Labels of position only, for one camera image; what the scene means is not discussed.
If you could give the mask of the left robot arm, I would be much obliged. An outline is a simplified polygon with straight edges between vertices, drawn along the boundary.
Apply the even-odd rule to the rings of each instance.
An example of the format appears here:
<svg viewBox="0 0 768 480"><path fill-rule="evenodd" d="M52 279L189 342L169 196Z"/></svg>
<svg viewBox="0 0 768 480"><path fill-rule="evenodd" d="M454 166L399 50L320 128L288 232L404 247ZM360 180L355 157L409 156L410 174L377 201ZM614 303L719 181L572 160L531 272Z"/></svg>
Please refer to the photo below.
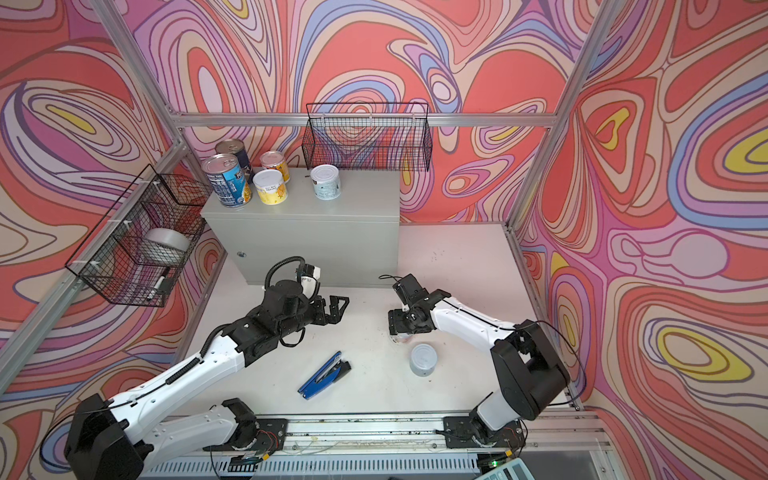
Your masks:
<svg viewBox="0 0 768 480"><path fill-rule="evenodd" d="M254 364L286 337L311 325L339 323L349 300L320 294L320 270L301 256L273 265L261 302L214 328L200 350L167 371L110 399L94 394L77 406L64 456L78 479L137 479L158 464L220 446L254 448L264 430L256 414L231 398L200 414L170 414L223 379Z"/></svg>

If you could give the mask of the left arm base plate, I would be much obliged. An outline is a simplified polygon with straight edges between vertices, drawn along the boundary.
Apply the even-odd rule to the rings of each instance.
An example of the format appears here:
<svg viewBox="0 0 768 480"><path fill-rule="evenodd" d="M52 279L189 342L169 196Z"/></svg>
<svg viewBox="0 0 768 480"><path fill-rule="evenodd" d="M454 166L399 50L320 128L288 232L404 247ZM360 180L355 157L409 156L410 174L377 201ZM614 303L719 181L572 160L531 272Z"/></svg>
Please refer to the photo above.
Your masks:
<svg viewBox="0 0 768 480"><path fill-rule="evenodd" d="M238 426L225 443L206 446L203 450L272 454L283 449L288 424L287 418L261 418L247 422L245 426Z"/></svg>

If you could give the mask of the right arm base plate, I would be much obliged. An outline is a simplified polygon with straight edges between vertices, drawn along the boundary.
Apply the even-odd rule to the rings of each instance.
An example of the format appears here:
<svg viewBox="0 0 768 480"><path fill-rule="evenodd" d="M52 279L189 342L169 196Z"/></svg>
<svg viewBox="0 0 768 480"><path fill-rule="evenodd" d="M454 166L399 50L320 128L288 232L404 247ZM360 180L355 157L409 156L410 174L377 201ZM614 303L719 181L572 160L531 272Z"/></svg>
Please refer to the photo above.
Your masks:
<svg viewBox="0 0 768 480"><path fill-rule="evenodd" d="M516 450L524 447L527 440L525 427L519 420L509 422L496 431L469 415L446 416L442 421L442 429L437 430L437 433L444 437L449 449Z"/></svg>

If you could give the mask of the dark blue labelled can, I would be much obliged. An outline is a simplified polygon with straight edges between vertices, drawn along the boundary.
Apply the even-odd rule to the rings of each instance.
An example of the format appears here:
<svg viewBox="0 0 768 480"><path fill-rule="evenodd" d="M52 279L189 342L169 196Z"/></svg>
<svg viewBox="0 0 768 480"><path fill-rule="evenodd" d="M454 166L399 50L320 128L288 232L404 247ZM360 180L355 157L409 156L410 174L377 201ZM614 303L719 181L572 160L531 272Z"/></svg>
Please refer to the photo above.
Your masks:
<svg viewBox="0 0 768 480"><path fill-rule="evenodd" d="M252 181L253 168L249 160L245 144L240 139L226 139L218 142L215 145L215 151L217 154L232 154L239 162L241 170L246 175L249 182Z"/></svg>

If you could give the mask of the white lid can back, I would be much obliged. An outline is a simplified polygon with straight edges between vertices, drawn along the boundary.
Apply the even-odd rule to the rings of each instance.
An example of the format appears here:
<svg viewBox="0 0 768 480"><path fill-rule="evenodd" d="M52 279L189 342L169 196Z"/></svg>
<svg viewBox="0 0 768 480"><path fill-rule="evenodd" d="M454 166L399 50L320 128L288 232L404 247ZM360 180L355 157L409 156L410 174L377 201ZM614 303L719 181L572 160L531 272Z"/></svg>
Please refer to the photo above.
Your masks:
<svg viewBox="0 0 768 480"><path fill-rule="evenodd" d="M288 197L283 175L274 169L263 169L253 177L257 195L265 205L278 205Z"/></svg>

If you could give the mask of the small gold can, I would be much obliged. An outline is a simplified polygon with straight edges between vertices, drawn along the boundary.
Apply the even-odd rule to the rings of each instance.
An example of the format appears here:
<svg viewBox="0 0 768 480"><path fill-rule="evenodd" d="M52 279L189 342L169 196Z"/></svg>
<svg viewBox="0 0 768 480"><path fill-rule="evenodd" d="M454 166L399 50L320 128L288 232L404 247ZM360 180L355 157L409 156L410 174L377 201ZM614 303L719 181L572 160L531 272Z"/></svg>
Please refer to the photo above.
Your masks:
<svg viewBox="0 0 768 480"><path fill-rule="evenodd" d="M260 164L264 169L277 170L281 173L283 181L290 181L290 169L282 152L267 151L260 156Z"/></svg>

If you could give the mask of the white lid can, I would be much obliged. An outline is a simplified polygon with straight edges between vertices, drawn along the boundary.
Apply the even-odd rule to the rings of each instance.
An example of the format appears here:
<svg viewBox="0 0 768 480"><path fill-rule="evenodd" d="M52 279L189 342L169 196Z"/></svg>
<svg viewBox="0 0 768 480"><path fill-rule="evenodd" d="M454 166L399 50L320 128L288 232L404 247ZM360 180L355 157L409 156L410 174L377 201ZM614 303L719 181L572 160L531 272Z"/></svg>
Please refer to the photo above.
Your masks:
<svg viewBox="0 0 768 480"><path fill-rule="evenodd" d="M283 175L274 169L263 169L253 177L257 195L265 205L278 205L288 197Z"/></svg>
<svg viewBox="0 0 768 480"><path fill-rule="evenodd" d="M318 165L310 171L315 196L324 201L338 198L341 194L340 174L334 165Z"/></svg>
<svg viewBox="0 0 768 480"><path fill-rule="evenodd" d="M420 377L430 376L438 363L437 351L429 344L420 343L415 345L409 356L409 365L411 371Z"/></svg>

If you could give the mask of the light blue labelled can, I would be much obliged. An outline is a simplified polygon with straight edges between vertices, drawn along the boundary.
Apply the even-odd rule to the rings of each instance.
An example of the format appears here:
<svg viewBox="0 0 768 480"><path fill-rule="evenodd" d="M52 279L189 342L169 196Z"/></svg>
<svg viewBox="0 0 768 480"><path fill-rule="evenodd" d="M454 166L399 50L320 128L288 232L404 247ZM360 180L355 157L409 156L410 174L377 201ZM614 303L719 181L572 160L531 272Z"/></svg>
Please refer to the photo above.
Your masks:
<svg viewBox="0 0 768 480"><path fill-rule="evenodd" d="M248 176L235 155L213 155L202 163L202 170L223 206L238 208L251 201Z"/></svg>

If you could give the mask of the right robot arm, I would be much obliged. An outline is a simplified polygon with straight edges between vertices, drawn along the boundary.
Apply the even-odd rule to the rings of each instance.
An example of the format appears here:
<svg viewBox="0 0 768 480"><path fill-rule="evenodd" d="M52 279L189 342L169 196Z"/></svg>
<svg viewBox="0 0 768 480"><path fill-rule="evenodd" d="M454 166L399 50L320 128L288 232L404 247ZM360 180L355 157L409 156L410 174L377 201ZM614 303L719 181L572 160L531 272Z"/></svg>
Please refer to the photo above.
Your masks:
<svg viewBox="0 0 768 480"><path fill-rule="evenodd" d="M495 319L445 290L428 291L412 274L397 278L392 288L402 307L388 313L391 336L440 331L490 354L498 388L468 415L477 440L487 442L514 422L535 420L571 383L568 369L537 322Z"/></svg>

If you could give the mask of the white lid can front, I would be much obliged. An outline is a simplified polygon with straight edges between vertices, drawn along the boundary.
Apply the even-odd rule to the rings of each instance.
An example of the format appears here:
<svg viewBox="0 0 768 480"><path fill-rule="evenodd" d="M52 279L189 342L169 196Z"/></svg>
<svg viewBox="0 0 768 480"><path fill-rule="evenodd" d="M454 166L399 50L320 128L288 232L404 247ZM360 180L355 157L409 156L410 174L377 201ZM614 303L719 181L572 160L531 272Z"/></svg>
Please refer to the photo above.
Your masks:
<svg viewBox="0 0 768 480"><path fill-rule="evenodd" d="M338 198L341 194L340 174L334 165L318 165L310 171L315 196L324 201Z"/></svg>

